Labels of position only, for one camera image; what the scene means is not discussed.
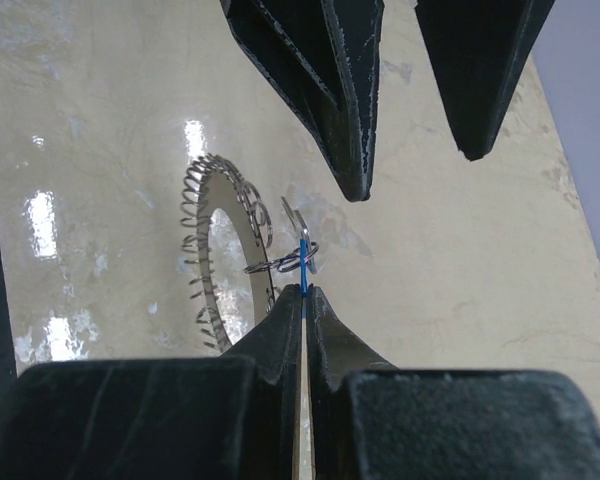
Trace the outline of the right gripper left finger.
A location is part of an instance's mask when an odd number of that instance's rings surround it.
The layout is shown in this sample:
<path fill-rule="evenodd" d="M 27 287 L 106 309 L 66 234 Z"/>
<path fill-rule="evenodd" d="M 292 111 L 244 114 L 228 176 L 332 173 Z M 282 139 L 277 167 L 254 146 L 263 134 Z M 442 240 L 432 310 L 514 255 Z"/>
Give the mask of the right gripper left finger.
<path fill-rule="evenodd" d="M 293 479 L 302 297 L 217 357 L 28 369 L 0 405 L 0 479 Z"/>

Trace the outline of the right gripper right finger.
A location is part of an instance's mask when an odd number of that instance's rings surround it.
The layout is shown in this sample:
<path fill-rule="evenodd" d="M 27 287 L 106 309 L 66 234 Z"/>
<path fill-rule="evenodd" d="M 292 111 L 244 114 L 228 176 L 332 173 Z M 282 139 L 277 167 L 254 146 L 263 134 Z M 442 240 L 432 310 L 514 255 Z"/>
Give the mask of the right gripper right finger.
<path fill-rule="evenodd" d="M 600 479 L 600 425 L 546 370 L 400 369 L 307 299 L 319 479 Z"/>

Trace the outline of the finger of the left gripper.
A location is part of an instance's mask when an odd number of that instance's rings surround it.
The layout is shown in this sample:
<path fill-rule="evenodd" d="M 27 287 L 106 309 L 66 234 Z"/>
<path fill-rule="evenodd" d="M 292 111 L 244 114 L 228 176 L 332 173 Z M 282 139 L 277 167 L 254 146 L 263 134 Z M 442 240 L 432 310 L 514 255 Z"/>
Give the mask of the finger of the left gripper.
<path fill-rule="evenodd" d="M 415 7 L 457 148 L 491 152 L 553 0 L 431 0 Z"/>
<path fill-rule="evenodd" d="M 245 55 L 315 140 L 345 199 L 373 181 L 381 1 L 226 0 Z"/>

